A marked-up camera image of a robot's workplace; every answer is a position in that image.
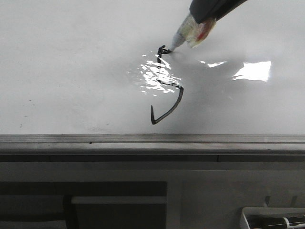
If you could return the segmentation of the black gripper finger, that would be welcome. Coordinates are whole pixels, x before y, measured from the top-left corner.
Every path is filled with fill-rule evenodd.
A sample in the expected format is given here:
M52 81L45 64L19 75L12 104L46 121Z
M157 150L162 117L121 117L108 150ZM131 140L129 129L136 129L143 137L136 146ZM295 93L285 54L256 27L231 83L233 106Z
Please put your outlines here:
M203 23L208 18L219 17L225 0L193 0L189 11L196 23Z
M246 1L247 0L223 0L220 6L212 13L212 18L218 21Z

